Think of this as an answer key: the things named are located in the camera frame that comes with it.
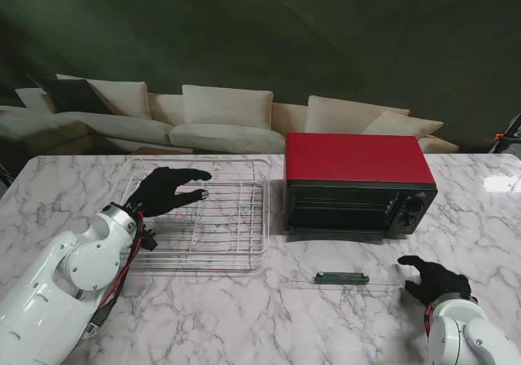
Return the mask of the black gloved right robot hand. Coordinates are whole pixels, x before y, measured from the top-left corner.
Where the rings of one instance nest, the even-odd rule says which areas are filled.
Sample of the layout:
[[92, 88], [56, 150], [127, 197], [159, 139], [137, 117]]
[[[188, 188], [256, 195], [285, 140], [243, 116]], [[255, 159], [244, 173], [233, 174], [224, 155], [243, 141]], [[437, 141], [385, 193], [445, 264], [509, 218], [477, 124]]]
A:
[[456, 274], [439, 263], [427, 262], [415, 255], [399, 257], [397, 262], [402, 266], [413, 266], [419, 272], [420, 283], [406, 280], [405, 290], [425, 306], [449, 293], [458, 293], [465, 299], [475, 299], [465, 275]]

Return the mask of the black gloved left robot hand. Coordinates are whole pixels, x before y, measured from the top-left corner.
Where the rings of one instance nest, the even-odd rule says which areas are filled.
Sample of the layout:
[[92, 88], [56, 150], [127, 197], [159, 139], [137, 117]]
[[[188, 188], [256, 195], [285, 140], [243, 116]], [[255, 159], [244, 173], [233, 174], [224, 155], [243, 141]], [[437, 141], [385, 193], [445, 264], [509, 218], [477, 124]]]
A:
[[192, 181], [205, 182], [211, 178], [209, 172], [199, 169], [156, 168], [140, 182], [123, 207], [131, 215], [141, 213], [145, 218], [158, 217], [205, 199], [208, 192], [204, 189], [183, 193], [177, 193], [177, 189]]

